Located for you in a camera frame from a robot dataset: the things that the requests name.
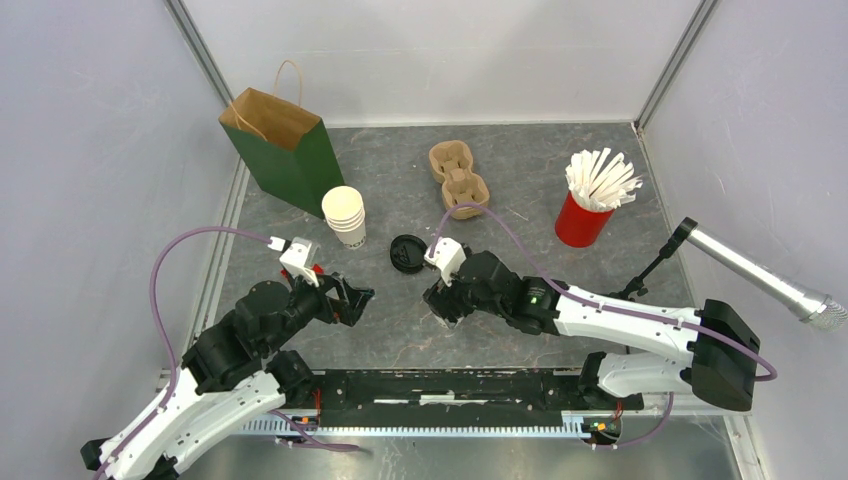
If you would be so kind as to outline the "stack of black lids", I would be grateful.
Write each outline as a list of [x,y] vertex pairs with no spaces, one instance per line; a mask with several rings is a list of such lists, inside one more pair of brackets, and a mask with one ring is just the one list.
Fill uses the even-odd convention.
[[425,266],[426,248],[424,241],[415,235],[399,235],[390,244],[390,262],[401,273],[419,273]]

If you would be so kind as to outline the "stack of white paper cups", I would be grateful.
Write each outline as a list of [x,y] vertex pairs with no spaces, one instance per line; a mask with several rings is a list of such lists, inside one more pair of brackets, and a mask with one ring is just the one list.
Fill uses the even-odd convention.
[[350,186],[330,189],[321,202],[325,222],[348,249],[366,241],[365,206],[359,191]]

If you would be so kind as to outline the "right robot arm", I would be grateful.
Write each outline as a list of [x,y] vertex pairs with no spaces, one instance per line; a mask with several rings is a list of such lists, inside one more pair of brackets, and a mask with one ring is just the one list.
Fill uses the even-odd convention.
[[589,355],[577,382],[580,400],[602,408],[614,398],[690,393],[714,407],[747,412],[758,380],[758,341],[725,303],[701,309],[639,305],[541,277],[519,277],[489,251],[467,256],[457,245],[424,255],[438,270],[425,303],[454,326],[475,312],[530,335],[595,338],[635,354]]

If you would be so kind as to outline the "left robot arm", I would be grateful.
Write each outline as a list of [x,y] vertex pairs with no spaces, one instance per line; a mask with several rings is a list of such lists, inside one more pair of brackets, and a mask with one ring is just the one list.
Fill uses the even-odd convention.
[[342,275],[255,284],[183,355],[176,381],[119,434],[86,442],[103,479],[176,479],[226,436],[278,407],[314,397],[314,374],[285,344],[311,321],[352,327],[374,297]]

